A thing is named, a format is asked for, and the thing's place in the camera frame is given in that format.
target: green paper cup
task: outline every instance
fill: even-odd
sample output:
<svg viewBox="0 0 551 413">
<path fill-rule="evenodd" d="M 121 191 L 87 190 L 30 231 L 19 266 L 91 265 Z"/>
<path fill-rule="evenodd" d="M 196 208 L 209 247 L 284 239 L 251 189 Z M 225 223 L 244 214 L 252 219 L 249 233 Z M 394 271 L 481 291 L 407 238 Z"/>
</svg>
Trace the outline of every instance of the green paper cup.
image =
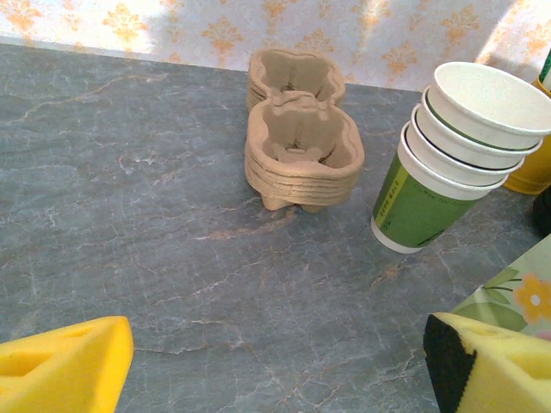
<svg viewBox="0 0 551 413">
<path fill-rule="evenodd" d="M 377 239 L 402 254 L 421 250 L 506 179 L 475 187 L 437 174 L 413 155 L 406 141 L 408 126 L 402 128 L 371 217 Z"/>
</svg>

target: yellow container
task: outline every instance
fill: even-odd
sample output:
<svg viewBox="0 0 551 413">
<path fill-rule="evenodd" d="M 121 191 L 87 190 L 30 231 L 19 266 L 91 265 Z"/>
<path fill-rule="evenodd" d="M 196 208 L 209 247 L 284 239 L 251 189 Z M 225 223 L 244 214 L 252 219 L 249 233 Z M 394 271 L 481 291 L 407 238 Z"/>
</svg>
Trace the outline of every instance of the yellow container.
<svg viewBox="0 0 551 413">
<path fill-rule="evenodd" d="M 551 92 L 545 90 L 539 79 L 532 84 L 551 98 Z M 521 194 L 538 195 L 549 185 L 551 185 L 551 135 L 545 137 L 540 149 L 526 157 L 520 169 L 509 175 L 504 187 Z"/>
</svg>

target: green leaf print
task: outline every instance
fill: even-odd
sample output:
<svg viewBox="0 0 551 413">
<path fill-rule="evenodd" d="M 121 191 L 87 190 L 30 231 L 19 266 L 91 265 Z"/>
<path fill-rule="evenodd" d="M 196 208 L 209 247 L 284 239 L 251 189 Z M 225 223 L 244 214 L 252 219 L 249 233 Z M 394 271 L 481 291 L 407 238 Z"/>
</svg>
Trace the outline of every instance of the green leaf print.
<svg viewBox="0 0 551 413">
<path fill-rule="evenodd" d="M 492 287 L 500 286 L 501 284 L 505 284 L 507 281 L 511 281 L 513 278 L 515 278 L 517 274 L 518 274 L 517 269 L 507 267 L 499 274 L 497 274 L 495 277 L 493 277 L 491 280 L 489 280 L 484 286 L 484 288 L 492 288 Z"/>
<path fill-rule="evenodd" d="M 497 301 L 498 303 L 509 304 L 509 300 L 502 293 L 500 293 L 498 290 L 486 290 L 485 289 L 484 292 L 488 295 L 488 297 L 490 297 L 494 301 Z"/>
<path fill-rule="evenodd" d="M 494 303 L 467 305 L 455 311 L 455 314 L 513 331 L 520 331 L 527 325 L 521 314 Z"/>
</svg>

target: stack of paper cups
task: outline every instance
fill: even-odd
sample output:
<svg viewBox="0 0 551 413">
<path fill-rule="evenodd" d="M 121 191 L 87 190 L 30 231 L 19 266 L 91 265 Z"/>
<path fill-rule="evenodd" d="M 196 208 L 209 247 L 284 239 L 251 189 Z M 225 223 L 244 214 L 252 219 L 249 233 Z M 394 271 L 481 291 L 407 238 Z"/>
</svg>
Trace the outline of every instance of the stack of paper cups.
<svg viewBox="0 0 551 413">
<path fill-rule="evenodd" d="M 438 66 L 375 202 L 377 239 L 401 253 L 421 250 L 542 145 L 550 112 L 541 91 L 504 71 Z"/>
</svg>

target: cup rim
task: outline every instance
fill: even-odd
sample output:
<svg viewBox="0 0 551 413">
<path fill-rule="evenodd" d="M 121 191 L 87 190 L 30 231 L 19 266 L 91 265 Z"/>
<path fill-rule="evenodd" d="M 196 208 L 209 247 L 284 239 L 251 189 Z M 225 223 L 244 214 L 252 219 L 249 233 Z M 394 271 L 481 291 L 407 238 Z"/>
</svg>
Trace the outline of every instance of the cup rim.
<svg viewBox="0 0 551 413">
<path fill-rule="evenodd" d="M 415 163 L 416 166 L 418 166 L 424 173 L 428 174 L 430 177 L 436 179 L 440 183 L 444 183 L 446 185 L 449 185 L 452 188 L 460 189 L 460 190 L 463 190 L 463 191 L 466 191 L 466 192 L 487 192 L 489 190 L 499 188 L 507 180 L 507 176 L 505 176 L 503 179 L 499 180 L 496 183 L 493 183 L 492 185 L 485 185 L 485 186 L 482 186 L 482 187 L 476 187 L 474 185 L 466 185 L 464 183 L 455 182 L 455 181 L 452 181 L 449 178 L 446 178 L 445 176 L 437 174 L 434 170 L 430 169 L 428 166 L 424 165 L 421 161 L 419 161 L 417 159 L 417 157 L 413 154 L 413 152 L 410 149 L 409 145 L 407 144 L 406 131 L 407 131 L 407 128 L 410 126 L 410 124 L 411 124 L 411 122 L 407 121 L 402 126 L 402 130 L 399 134 L 399 144 L 404 147 L 404 150 L 405 150 L 406 154 L 413 161 L 413 163 Z"/>
<path fill-rule="evenodd" d="M 430 121 L 441 131 L 446 132 L 446 136 L 450 136 L 452 139 L 454 139 L 456 142 L 458 142 L 461 146 L 468 146 L 472 148 L 474 151 L 485 153 L 486 155 L 493 155 L 497 157 L 527 157 L 529 154 L 537 151 L 540 149 L 540 147 L 543 145 L 543 139 L 540 139 L 540 141 L 532 146 L 529 149 L 523 149 L 523 150 L 511 150 L 511 149 L 505 149 L 505 148 L 498 148 L 496 146 L 489 146 L 481 144 L 480 142 L 465 138 L 461 136 L 459 133 L 452 131 L 449 129 L 446 125 L 444 125 L 433 113 L 432 110 L 434 108 L 431 108 L 429 103 L 429 90 L 430 85 L 428 85 L 423 90 L 423 94 L 421 95 L 421 103 L 423 104 L 423 107 L 425 109 L 425 112 L 427 113 L 427 116 L 430 118 Z"/>
<path fill-rule="evenodd" d="M 515 76 L 511 75 L 510 73 L 507 73 L 506 71 L 501 71 L 500 69 L 497 69 L 495 67 L 491 67 L 491 66 L 487 66 L 487 65 L 481 65 L 481 64 L 478 64 L 478 63 L 472 63 L 472 62 L 446 62 L 446 63 L 443 63 L 443 64 L 439 65 L 434 70 L 434 74 L 433 74 L 434 84 L 435 84 L 436 88 L 438 89 L 438 91 L 440 93 L 442 93 L 443 97 L 445 98 L 445 100 L 448 103 L 450 103 L 453 107 L 455 107 L 456 109 L 463 112 L 466 116 L 468 116 L 472 120 L 476 120 L 476 121 L 478 121 L 478 122 L 480 122 L 480 123 L 482 123 L 486 126 L 494 128 L 494 129 L 502 130 L 502 131 L 505 131 L 505 132 L 508 132 L 508 133 L 515 133 L 515 134 L 519 134 L 519 135 L 524 135 L 524 136 L 547 135 L 551 132 L 551 127 L 548 127 L 546 129 L 527 129 L 527 128 L 524 128 L 524 127 L 506 125 L 506 124 L 500 123 L 496 120 L 492 120 L 490 118 L 487 118 L 487 117 L 483 116 L 482 114 L 474 112 L 472 109 L 470 109 L 466 106 L 463 106 L 453 96 L 451 96 L 449 93 L 446 93 L 443 89 L 443 86 L 438 81 L 438 75 L 440 74 L 440 72 L 445 71 L 450 66 L 476 67 L 476 68 L 478 68 L 478 70 L 481 70 L 481 71 L 493 72 L 494 76 L 501 76 L 501 77 L 507 78 L 512 83 L 522 85 L 521 87 L 526 87 L 526 86 L 531 86 L 531 85 L 527 82 L 524 82 L 524 80 L 521 80 L 520 78 L 515 77 Z M 527 90 L 530 90 L 530 92 L 528 92 L 528 93 L 530 93 L 534 96 L 536 96 L 536 94 L 539 94 L 539 96 L 544 97 L 545 99 L 548 99 L 548 97 L 545 96 L 545 94 L 543 92 L 541 92 L 537 88 L 534 88 L 533 86 L 531 86 L 531 88 L 527 89 Z"/>
<path fill-rule="evenodd" d="M 417 113 L 418 113 L 418 110 L 419 110 L 420 107 L 421 107 L 421 104 L 418 103 L 415 106 L 415 108 L 413 108 L 413 110 L 412 110 L 412 116 L 411 116 L 410 123 L 413 126 L 413 130 L 415 131 L 415 133 L 417 135 L 419 135 L 419 137 L 421 139 L 423 139 L 427 142 L 427 146 L 429 148 L 429 151 L 436 154 L 437 156 L 443 157 L 446 162 L 449 162 L 449 163 L 453 164 L 454 166 L 456 166 L 458 168 L 464 169 L 467 172 L 474 173 L 474 174 L 479 174 L 479 175 L 486 175 L 486 176 L 510 174 L 511 172 L 513 172 L 513 171 L 517 170 L 518 168 L 520 168 L 520 166 L 523 164 L 524 159 L 521 158 L 520 161 L 515 163 L 513 166 L 500 170 L 500 169 L 483 168 L 483 167 L 480 167 L 480 166 L 471 165 L 469 163 L 462 162 L 460 159 L 456 159 L 455 157 L 450 156 L 449 154 L 447 154 L 446 152 L 441 150 L 438 146 L 433 144 L 430 141 L 430 139 L 427 136 L 425 136 L 423 131 L 421 131 L 421 129 L 419 128 L 419 125 L 417 123 Z"/>
</svg>

